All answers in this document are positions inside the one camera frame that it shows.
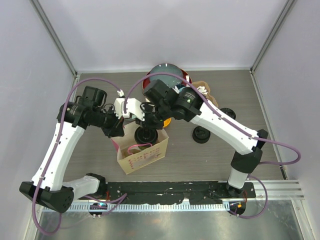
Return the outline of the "black plastic coffee lid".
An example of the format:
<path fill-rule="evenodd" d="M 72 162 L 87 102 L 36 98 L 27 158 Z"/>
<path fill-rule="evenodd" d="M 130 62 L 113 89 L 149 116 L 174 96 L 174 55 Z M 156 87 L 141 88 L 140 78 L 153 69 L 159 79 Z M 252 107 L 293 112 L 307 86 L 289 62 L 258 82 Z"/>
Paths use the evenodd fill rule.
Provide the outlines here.
<path fill-rule="evenodd" d="M 134 133 L 134 139 L 137 144 L 151 144 L 154 145 L 158 139 L 158 132 L 155 129 L 138 127 Z"/>

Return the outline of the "pink paper gift bag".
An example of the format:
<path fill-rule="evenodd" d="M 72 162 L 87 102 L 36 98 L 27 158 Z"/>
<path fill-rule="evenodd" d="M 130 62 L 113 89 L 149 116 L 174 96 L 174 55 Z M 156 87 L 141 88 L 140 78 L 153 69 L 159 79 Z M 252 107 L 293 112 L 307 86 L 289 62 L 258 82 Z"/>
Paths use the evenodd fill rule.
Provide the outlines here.
<path fill-rule="evenodd" d="M 138 125 L 134 122 L 124 126 L 123 137 L 112 137 L 110 140 L 116 150 L 116 159 L 125 174 L 130 174 L 165 157 L 169 136 L 164 129 L 158 130 L 158 139 L 154 145 L 144 150 L 134 139 Z"/>

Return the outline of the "green paper cup taken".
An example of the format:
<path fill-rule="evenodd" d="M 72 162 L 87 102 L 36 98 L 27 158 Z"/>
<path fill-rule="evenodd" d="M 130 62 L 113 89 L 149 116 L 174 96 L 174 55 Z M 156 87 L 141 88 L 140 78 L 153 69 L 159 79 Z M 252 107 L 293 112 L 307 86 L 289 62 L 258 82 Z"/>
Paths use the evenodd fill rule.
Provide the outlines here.
<path fill-rule="evenodd" d="M 151 147 L 152 145 L 151 144 L 141 144 L 138 146 L 139 149 L 141 150 L 144 150 L 144 149 L 147 149 L 149 147 Z"/>

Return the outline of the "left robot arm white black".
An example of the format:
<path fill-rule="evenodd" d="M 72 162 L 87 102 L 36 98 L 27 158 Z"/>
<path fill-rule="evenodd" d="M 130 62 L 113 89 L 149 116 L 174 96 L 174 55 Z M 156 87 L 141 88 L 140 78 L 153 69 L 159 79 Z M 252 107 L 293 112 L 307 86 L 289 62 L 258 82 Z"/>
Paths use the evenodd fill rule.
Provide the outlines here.
<path fill-rule="evenodd" d="M 36 204 L 58 213 L 65 213 L 74 200 L 91 195 L 100 200 L 107 192 L 105 177 L 88 173 L 84 177 L 64 182 L 64 175 L 72 153 L 88 126 L 102 129 L 108 138 L 124 136 L 123 120 L 111 105 L 106 106 L 104 90 L 86 86 L 75 102 L 62 105 L 54 137 L 36 174 L 31 181 L 23 181 L 19 191 Z"/>

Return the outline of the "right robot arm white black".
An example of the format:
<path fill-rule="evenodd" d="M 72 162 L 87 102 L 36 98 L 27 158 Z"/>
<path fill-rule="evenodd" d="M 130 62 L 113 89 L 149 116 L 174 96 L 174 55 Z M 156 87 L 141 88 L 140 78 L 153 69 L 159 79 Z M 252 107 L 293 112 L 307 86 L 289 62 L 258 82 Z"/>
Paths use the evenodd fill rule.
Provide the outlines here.
<path fill-rule="evenodd" d="M 243 193 L 247 177 L 261 162 L 264 143 L 258 138 L 268 136 L 265 130 L 255 131 L 241 125 L 216 108 L 194 86 L 175 90 L 157 79 L 148 84 L 143 95 L 154 106 L 147 108 L 148 127 L 168 118 L 184 120 L 210 131 L 231 145 L 235 153 L 225 190 L 233 198 Z"/>

